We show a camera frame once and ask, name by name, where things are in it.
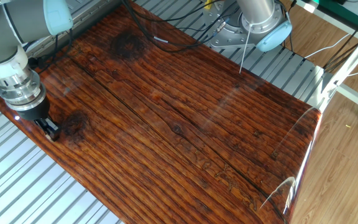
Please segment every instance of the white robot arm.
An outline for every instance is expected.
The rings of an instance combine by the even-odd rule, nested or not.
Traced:
[[[53,130],[48,120],[46,89],[28,66],[22,44],[72,27],[73,19],[65,0],[16,0],[0,4],[0,96],[21,118],[35,121],[47,134],[53,134],[48,133]]]

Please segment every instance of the wooden board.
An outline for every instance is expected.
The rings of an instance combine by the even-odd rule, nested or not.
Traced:
[[[159,50],[120,7],[41,74],[57,142],[0,110],[125,223],[286,223],[293,182],[277,187],[304,172],[320,112],[238,67],[206,46]]]

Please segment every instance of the dark stain spot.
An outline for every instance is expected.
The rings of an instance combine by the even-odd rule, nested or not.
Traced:
[[[238,152],[239,151],[239,149],[240,149],[240,144],[235,144],[234,146],[233,146],[233,151],[234,152]]]
[[[90,125],[88,116],[82,111],[72,112],[62,123],[62,133],[78,142],[84,139],[84,130]]]
[[[204,204],[204,202],[198,200],[197,198],[195,200],[206,213],[211,213],[212,212],[212,210],[206,204]]]
[[[141,37],[127,30],[113,38],[111,42],[111,53],[121,59],[138,59],[143,56],[145,44]]]
[[[172,131],[175,133],[175,134],[183,134],[183,131],[181,129],[181,127],[179,125],[174,125]]]
[[[278,156],[278,152],[276,150],[274,150],[273,153],[271,153],[270,157],[273,159],[273,160],[276,160],[277,159],[277,156]]]
[[[208,187],[208,182],[204,178],[201,178],[200,185],[206,189]]]
[[[254,136],[257,137],[257,138],[259,138],[259,136],[260,136],[261,134],[262,134],[262,133],[261,133],[259,130],[256,130],[256,131],[254,132]]]

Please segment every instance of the metal frame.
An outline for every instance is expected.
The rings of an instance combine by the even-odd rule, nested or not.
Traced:
[[[326,109],[329,101],[337,91],[358,104],[358,92],[343,84],[343,81],[349,76],[349,74],[357,65],[358,46],[323,90],[324,101],[320,108],[321,111]]]

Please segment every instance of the metal grating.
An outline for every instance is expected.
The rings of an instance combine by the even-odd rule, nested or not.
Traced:
[[[72,12],[78,15],[89,11],[90,2],[97,6],[102,1],[67,0]],[[199,0],[135,2],[162,19],[184,16],[203,4]],[[206,27],[203,21],[200,11],[170,23],[203,29]],[[201,35],[194,30],[182,30],[196,39]],[[219,49],[219,53],[240,64],[243,50]],[[260,52],[248,48],[243,67],[311,106],[320,104],[320,93],[326,83],[323,70],[288,49],[277,47]],[[0,224],[6,223],[121,221],[0,113]]]
[[[0,113],[0,224],[118,222]]]

